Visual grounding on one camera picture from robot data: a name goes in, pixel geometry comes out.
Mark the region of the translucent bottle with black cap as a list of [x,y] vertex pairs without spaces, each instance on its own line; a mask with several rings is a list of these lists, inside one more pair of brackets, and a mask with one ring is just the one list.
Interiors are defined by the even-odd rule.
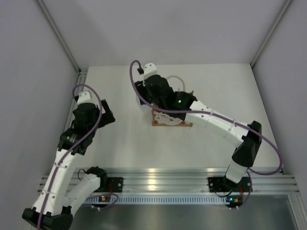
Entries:
[[145,113],[147,111],[151,111],[151,107],[144,104],[143,101],[138,96],[136,96],[135,98],[136,98],[136,103],[137,103],[140,111],[142,111],[143,113]]

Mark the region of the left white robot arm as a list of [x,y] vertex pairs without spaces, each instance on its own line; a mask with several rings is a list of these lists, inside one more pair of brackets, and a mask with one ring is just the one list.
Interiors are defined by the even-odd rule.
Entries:
[[23,220],[39,230],[68,230],[73,217],[84,201],[94,192],[108,189],[107,172],[91,167],[85,176],[67,192],[78,162],[92,144],[96,131],[115,122],[106,100],[101,108],[91,99],[78,99],[73,111],[75,119],[59,139],[56,158],[46,184],[32,207],[26,208]]

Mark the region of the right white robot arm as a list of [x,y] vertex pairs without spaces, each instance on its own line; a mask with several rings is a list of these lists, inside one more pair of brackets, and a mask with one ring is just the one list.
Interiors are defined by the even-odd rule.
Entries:
[[219,182],[220,187],[215,190],[231,191],[240,186],[245,171],[253,166],[262,142],[259,122],[239,126],[234,120],[206,107],[191,93],[174,91],[167,79],[157,74],[134,82],[133,87],[141,104],[152,104],[172,118],[199,125],[231,143],[235,151],[224,178]]

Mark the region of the canvas bag with strawberry print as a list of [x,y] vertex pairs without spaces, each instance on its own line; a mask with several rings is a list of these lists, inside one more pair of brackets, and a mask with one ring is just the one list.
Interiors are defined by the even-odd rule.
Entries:
[[173,118],[169,115],[152,109],[152,126],[154,127],[192,127],[193,123]]

